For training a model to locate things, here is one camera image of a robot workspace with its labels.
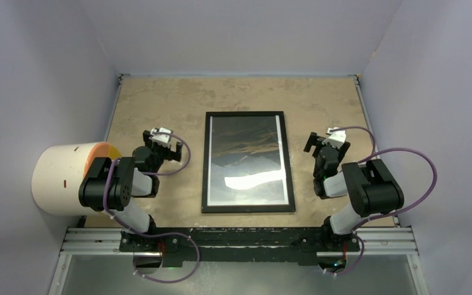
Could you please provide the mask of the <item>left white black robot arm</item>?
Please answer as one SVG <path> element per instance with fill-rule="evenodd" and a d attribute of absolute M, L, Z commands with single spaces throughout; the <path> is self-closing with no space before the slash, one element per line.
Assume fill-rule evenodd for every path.
<path fill-rule="evenodd" d="M 97 157 L 85 174 L 79 191 L 79 202 L 97 213 L 104 213 L 135 235 L 135 244 L 152 251 L 161 234 L 155 222 L 135 201 L 154 198 L 160 187 L 160 168 L 166 161 L 180 162 L 189 145 L 172 130 L 153 128 L 143 132 L 142 146 L 128 157 Z"/>

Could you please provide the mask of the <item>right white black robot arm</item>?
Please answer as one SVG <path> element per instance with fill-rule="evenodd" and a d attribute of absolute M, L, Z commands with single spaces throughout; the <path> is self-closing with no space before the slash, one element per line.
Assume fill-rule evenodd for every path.
<path fill-rule="evenodd" d="M 349 203 L 327 217 L 322 225 L 320 241 L 326 249 L 337 249 L 357 224 L 372 215 L 389 214 L 404 205 L 402 189 L 382 160 L 341 163 L 350 147 L 343 130 L 328 133 L 326 137 L 312 132 L 304 152 L 312 147 L 315 148 L 312 153 L 315 194 L 321 199 L 349 198 Z"/>

